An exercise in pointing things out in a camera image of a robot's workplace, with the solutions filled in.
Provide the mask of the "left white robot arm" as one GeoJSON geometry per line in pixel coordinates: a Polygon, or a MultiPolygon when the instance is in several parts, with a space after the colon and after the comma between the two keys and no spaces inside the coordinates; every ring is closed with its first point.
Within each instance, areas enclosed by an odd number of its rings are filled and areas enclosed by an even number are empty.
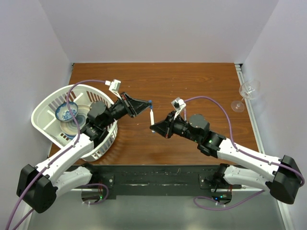
{"type": "Polygon", "coordinates": [[[125,92],[111,106],[103,101],[93,102],[86,123],[72,145],[65,146],[35,167],[28,164],[21,169],[16,194],[37,213],[43,213],[70,189],[82,185],[96,187],[99,176],[87,168],[81,167],[68,174],[65,171],[106,139],[109,125],[125,115],[134,118],[151,106],[152,102],[131,98],[125,92]]]}

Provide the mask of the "purple marker pen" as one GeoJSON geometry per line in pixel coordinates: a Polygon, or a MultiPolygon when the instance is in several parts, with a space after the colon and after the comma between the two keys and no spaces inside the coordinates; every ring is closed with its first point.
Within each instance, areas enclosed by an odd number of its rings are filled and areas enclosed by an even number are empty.
{"type": "Polygon", "coordinates": [[[187,121],[187,110],[184,108],[184,120],[187,121]]]}

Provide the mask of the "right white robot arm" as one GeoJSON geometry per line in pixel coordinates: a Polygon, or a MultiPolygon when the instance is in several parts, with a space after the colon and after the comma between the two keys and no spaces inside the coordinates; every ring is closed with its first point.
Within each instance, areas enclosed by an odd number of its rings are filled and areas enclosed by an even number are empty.
{"type": "Polygon", "coordinates": [[[175,111],[165,120],[150,125],[150,130],[165,137],[173,134],[197,143],[198,150],[206,156],[231,161],[240,167],[221,165],[214,175],[219,188],[227,185],[247,185],[268,191],[275,199],[293,204],[303,179],[296,161],[287,155],[282,158],[265,155],[237,145],[210,130],[210,124],[200,114],[185,121],[175,111]]]}

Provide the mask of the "white blue-tipped marker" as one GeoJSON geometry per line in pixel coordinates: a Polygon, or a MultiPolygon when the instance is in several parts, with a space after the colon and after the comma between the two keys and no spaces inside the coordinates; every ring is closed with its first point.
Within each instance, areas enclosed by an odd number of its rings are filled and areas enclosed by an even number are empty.
{"type": "Polygon", "coordinates": [[[150,109],[150,121],[151,121],[151,125],[154,125],[154,112],[153,109],[150,109]]]}

